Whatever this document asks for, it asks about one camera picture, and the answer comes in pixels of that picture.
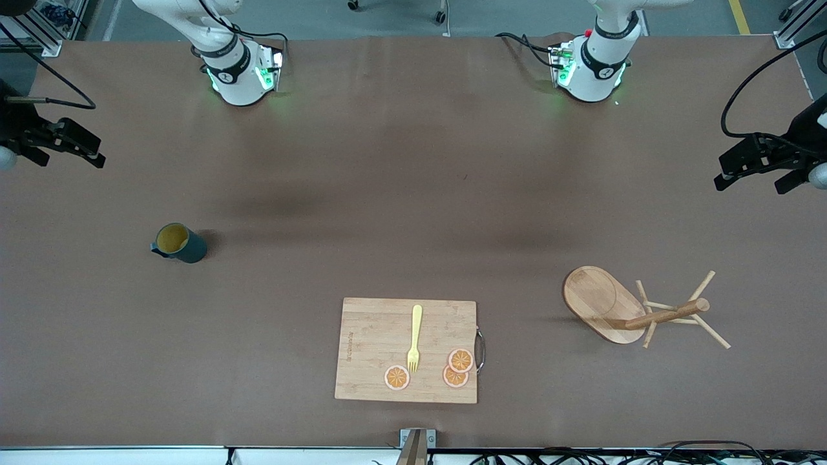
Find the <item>metal table edge bracket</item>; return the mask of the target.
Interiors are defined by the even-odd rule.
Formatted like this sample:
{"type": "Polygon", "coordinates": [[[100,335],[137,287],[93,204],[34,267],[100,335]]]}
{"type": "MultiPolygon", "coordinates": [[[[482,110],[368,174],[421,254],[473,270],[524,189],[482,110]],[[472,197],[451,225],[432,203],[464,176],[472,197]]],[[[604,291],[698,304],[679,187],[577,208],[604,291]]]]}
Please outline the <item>metal table edge bracket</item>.
{"type": "Polygon", "coordinates": [[[436,445],[436,429],[401,429],[401,453],[396,465],[434,465],[434,454],[431,453],[431,449],[436,448],[436,445]]]}

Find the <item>teal mug yellow inside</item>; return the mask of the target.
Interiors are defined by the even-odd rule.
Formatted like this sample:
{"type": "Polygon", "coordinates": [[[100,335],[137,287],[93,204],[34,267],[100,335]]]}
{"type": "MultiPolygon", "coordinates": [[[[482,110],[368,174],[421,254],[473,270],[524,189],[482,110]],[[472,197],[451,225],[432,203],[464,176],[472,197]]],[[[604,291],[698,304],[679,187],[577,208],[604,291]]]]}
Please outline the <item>teal mug yellow inside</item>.
{"type": "Polygon", "coordinates": [[[166,259],[197,263],[204,259],[207,242],[182,223],[170,223],[157,232],[150,250],[166,259]]]}

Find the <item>wooden mug tree rack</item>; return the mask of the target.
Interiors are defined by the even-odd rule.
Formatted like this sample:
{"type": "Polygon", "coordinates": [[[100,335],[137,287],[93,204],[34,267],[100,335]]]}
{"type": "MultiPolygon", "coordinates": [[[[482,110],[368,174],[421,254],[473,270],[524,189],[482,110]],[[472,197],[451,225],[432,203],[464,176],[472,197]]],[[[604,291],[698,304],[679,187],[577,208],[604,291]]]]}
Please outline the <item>wooden mug tree rack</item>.
{"type": "Polygon", "coordinates": [[[721,347],[730,349],[732,345],[703,317],[711,309],[703,293],[715,276],[715,271],[709,271],[682,303],[665,304],[651,300],[641,280],[635,282],[635,291],[630,291],[605,269],[588,265],[566,276],[562,300],[576,318],[612,344],[641,342],[649,349],[659,327],[680,324],[699,327],[721,347]]]}

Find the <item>bamboo cutting board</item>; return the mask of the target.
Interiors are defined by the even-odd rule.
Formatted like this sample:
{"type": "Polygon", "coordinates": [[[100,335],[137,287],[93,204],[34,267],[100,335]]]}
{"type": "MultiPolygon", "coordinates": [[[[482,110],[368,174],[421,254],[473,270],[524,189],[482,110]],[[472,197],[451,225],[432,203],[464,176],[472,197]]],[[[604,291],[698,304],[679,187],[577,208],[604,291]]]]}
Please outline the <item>bamboo cutting board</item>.
{"type": "Polygon", "coordinates": [[[461,388],[450,388],[442,372],[455,349],[474,353],[477,305],[473,301],[424,298],[345,298],[340,319],[339,361],[334,395],[337,400],[476,404],[477,374],[461,388]],[[412,309],[423,307],[420,361],[401,391],[385,386],[388,367],[407,367],[412,309]]]}

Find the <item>aluminium frame post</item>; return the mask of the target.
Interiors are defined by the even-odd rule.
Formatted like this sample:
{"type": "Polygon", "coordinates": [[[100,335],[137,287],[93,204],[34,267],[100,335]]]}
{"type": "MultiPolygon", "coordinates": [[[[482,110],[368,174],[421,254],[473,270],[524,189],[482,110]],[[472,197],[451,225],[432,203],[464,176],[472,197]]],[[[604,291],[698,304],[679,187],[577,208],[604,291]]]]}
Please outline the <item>aluminium frame post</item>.
{"type": "Polygon", "coordinates": [[[39,49],[42,56],[56,57],[64,36],[37,7],[43,0],[0,0],[0,37],[13,39],[27,49],[39,49]]]}
{"type": "Polygon", "coordinates": [[[779,49],[789,49],[797,42],[801,35],[821,14],[827,12],[827,0],[793,0],[778,15],[782,23],[779,30],[773,35],[779,49]]]}

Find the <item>yellow plastic fork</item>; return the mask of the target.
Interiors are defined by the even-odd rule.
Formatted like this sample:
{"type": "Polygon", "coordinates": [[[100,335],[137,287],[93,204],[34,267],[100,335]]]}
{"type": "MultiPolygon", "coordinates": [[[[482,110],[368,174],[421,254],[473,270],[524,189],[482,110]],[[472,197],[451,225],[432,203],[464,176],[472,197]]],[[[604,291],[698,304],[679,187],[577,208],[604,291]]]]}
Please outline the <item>yellow plastic fork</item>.
{"type": "Polygon", "coordinates": [[[419,367],[420,352],[419,352],[419,337],[421,331],[421,324],[423,318],[423,307],[421,304],[414,304],[412,309],[412,324],[411,324],[411,342],[410,350],[406,356],[407,369],[410,373],[415,373],[419,367]]]}

